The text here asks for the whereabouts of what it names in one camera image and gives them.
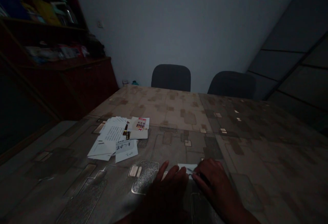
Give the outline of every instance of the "white wall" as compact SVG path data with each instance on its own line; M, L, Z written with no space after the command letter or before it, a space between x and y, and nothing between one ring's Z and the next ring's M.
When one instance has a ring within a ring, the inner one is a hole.
M191 71L206 93L223 70L245 72L290 0L79 0L116 79L150 86L158 64ZM102 20L104 29L97 28Z

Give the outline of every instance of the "left hand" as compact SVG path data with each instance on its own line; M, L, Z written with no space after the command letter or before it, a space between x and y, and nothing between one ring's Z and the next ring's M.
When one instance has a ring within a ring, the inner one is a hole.
M154 182L135 211L118 223L184 223L189 215L182 208L182 199L189 177L186 168L173 166L162 180L168 161L159 169Z

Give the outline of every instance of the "wooden shelf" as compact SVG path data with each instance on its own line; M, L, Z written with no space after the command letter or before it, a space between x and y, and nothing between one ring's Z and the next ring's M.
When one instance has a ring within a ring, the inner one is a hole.
M59 27L59 28L66 28L66 29L72 29L72 30L86 31L86 29L83 29L83 28L69 27L69 26L56 26L56 25L46 24L46 23L42 23L42 22L36 22L36 21L32 21L32 20L27 21L27 20L16 19L16 18L11 18L11 17L0 17L0 18L5 23L6 22L26 23L26 24L33 24L33 25L41 25L41 26L49 26L49 27Z
M72 68L77 68L81 66L85 66L91 63L102 62L105 60L111 60L111 57L104 56L100 58L71 58L59 60L57 62L48 62L39 66L19 66L21 68L30 68L30 69L38 69L38 70L50 70L50 71L67 71Z

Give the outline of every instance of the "right hand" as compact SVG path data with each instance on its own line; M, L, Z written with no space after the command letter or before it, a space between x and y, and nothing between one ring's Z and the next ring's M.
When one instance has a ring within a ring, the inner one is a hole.
M232 185L219 161L212 158L205 159L194 170L192 178L211 203L214 210L229 223L240 223L237 218L247 212L235 193ZM208 182L206 183L198 174L203 174Z

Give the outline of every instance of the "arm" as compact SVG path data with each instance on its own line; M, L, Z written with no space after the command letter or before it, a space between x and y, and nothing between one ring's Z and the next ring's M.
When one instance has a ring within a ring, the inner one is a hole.
M244 208L239 197L230 184L222 164L213 159L203 160L194 170L192 178L202 190L218 215L230 224L260 224ZM205 176L205 182L198 174Z

